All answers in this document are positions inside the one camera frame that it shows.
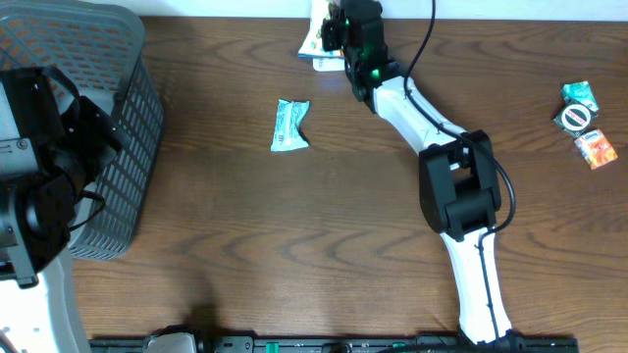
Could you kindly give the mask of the yellow snack bag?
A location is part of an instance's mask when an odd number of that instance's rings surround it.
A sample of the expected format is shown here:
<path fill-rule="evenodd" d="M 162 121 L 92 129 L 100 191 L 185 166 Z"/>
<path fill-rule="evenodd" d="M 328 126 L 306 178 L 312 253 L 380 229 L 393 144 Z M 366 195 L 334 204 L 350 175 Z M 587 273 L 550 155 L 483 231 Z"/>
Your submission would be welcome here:
<path fill-rule="evenodd" d="M 310 26 L 300 46 L 297 56 L 299 58 L 342 59 L 341 50 L 325 51 L 322 42 L 322 25 L 324 20 L 330 18 L 329 7 L 337 5 L 335 0 L 312 0 L 310 2 Z"/>

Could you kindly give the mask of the light green wipes packet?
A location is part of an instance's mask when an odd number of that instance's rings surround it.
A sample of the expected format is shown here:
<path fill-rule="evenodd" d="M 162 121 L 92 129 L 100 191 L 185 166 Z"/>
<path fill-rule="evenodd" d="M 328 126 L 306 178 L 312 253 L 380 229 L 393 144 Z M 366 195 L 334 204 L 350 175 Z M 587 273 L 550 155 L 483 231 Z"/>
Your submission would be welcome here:
<path fill-rule="evenodd" d="M 307 148 L 309 143 L 300 133 L 300 124 L 305 118 L 310 102 L 287 101 L 278 102 L 276 125 L 271 144 L 272 152 L 288 152 Z"/>

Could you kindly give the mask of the teal tissue pack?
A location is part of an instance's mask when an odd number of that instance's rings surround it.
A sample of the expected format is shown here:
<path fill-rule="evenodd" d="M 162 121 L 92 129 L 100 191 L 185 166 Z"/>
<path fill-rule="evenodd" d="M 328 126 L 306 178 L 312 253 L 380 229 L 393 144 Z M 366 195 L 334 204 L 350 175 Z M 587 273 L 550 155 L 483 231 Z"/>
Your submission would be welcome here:
<path fill-rule="evenodd" d="M 593 90 L 586 80 L 564 84 L 561 94 L 566 103 L 579 102 L 593 113 L 597 113 L 600 109 Z"/>

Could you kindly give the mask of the dark green Zam-Buk box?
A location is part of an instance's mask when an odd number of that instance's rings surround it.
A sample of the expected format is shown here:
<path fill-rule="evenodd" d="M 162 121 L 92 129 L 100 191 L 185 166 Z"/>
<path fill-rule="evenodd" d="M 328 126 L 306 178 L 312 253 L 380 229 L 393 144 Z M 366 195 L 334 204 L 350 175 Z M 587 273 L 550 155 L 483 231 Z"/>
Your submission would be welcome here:
<path fill-rule="evenodd" d="M 591 126 L 598 116 L 578 100 L 569 100 L 553 121 L 572 137 L 579 137 Z"/>

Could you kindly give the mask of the orange tissue pack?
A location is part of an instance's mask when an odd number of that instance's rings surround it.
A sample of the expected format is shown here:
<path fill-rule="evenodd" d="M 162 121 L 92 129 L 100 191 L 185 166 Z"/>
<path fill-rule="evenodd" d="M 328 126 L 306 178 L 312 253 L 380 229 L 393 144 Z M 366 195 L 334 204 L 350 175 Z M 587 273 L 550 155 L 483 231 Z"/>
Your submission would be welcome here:
<path fill-rule="evenodd" d="M 600 129 L 591 130 L 575 139 L 582 157 L 591 170 L 618 159 L 618 155 Z"/>

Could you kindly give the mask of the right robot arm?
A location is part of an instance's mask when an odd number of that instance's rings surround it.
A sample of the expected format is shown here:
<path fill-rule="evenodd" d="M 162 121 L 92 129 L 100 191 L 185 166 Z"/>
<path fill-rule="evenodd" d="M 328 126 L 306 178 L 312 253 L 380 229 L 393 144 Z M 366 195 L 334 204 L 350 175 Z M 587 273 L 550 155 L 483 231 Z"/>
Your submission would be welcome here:
<path fill-rule="evenodd" d="M 321 25 L 322 46 L 340 50 L 356 99 L 391 124 L 418 157 L 419 203 L 445 243 L 459 300 L 459 327 L 481 347 L 501 347 L 512 329 L 503 306 L 495 258 L 500 190 L 511 185 L 482 130 L 467 131 L 418 90 L 411 71 L 385 41 L 378 1 L 333 1 Z"/>

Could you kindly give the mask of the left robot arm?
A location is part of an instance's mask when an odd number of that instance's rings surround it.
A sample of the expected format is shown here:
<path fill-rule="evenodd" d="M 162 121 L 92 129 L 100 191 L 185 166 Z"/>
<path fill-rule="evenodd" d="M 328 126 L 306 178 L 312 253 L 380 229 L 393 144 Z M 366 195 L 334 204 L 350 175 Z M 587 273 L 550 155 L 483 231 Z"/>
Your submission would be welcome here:
<path fill-rule="evenodd" d="M 55 67 L 1 74 L 1 349 L 88 352 L 74 291 L 76 205 L 130 143 Z"/>

